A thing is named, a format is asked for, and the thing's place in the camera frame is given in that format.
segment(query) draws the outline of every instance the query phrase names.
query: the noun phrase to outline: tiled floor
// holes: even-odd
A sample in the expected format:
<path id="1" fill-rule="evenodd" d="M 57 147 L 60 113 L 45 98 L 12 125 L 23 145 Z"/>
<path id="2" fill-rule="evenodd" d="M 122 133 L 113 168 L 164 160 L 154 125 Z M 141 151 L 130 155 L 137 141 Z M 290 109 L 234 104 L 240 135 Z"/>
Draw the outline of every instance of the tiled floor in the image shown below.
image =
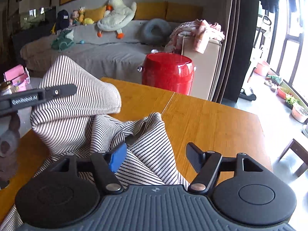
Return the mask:
<path id="1" fill-rule="evenodd" d="M 284 100 L 263 84 L 263 77 L 254 74 L 250 82 L 257 99 L 252 102 L 238 99 L 237 108 L 258 115 L 273 172 L 294 190 L 297 197 L 297 206 L 289 224 L 297 231 L 308 230 L 308 171 L 299 178 L 293 175 L 303 161 L 291 150 L 277 161 L 294 133 L 301 131 L 303 124 L 293 118 Z"/>

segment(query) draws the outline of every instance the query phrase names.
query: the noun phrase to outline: wooden stool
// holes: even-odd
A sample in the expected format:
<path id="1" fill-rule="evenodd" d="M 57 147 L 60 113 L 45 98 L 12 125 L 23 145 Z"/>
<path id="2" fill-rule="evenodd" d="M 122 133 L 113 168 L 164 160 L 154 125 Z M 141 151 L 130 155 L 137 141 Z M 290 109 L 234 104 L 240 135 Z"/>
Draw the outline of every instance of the wooden stool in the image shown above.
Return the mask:
<path id="1" fill-rule="evenodd" d="M 297 177 L 300 177 L 300 175 L 308 169 L 308 151 L 306 150 L 306 148 L 308 148 L 308 138 L 302 133 L 296 135 L 284 149 L 278 161 L 281 160 L 289 148 L 304 162 L 294 173 Z"/>

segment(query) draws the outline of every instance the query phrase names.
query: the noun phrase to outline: plush goose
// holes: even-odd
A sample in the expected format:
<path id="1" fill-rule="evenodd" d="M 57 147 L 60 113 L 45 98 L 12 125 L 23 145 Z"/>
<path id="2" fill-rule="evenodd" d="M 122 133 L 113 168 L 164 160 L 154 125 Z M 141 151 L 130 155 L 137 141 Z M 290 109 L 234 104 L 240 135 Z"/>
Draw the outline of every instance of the plush goose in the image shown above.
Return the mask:
<path id="1" fill-rule="evenodd" d="M 109 0 L 104 18 L 97 22 L 100 29 L 97 36 L 102 37 L 102 31 L 116 31 L 117 38 L 122 39 L 124 34 L 121 29 L 134 18 L 136 9 L 135 2 L 129 8 L 122 0 Z"/>

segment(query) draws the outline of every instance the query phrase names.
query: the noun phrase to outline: yellow cushion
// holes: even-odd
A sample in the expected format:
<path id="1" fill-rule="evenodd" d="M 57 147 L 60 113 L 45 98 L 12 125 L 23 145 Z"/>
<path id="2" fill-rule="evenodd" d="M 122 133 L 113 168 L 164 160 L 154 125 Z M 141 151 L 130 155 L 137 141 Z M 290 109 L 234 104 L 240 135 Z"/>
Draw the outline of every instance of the yellow cushion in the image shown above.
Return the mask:
<path id="1" fill-rule="evenodd" d="M 99 7 L 96 9 L 86 9 L 84 13 L 84 18 L 91 18 L 94 22 L 98 22 L 100 19 L 104 18 L 105 11 L 106 6 Z"/>
<path id="2" fill-rule="evenodd" d="M 165 19 L 167 2 L 141 2 L 137 3 L 134 20 Z"/>
<path id="3" fill-rule="evenodd" d="M 203 7 L 189 4 L 168 3 L 166 21 L 188 22 L 202 19 Z"/>

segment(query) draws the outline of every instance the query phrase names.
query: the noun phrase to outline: striped fabric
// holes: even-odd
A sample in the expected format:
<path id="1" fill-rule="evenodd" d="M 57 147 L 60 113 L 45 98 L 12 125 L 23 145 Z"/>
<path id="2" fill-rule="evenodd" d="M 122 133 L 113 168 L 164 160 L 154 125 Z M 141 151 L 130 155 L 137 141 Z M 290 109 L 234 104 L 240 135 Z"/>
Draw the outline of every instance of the striped fabric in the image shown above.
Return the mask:
<path id="1" fill-rule="evenodd" d="M 50 156 L 37 172 L 67 153 L 88 157 L 91 153 L 112 150 L 128 136 L 138 138 L 128 145 L 127 156 L 116 173 L 129 184 L 164 185 L 188 182 L 178 172 L 165 124 L 159 113 L 135 122 L 121 122 L 108 114 L 119 113 L 121 97 L 109 83 L 101 82 L 74 61 L 60 56 L 45 74 L 39 88 L 75 84 L 77 93 L 34 107 L 31 113 L 33 130 L 50 149 Z M 79 173 L 94 182 L 90 173 Z M 22 224 L 15 206 L 0 226 L 0 231 L 13 231 Z"/>

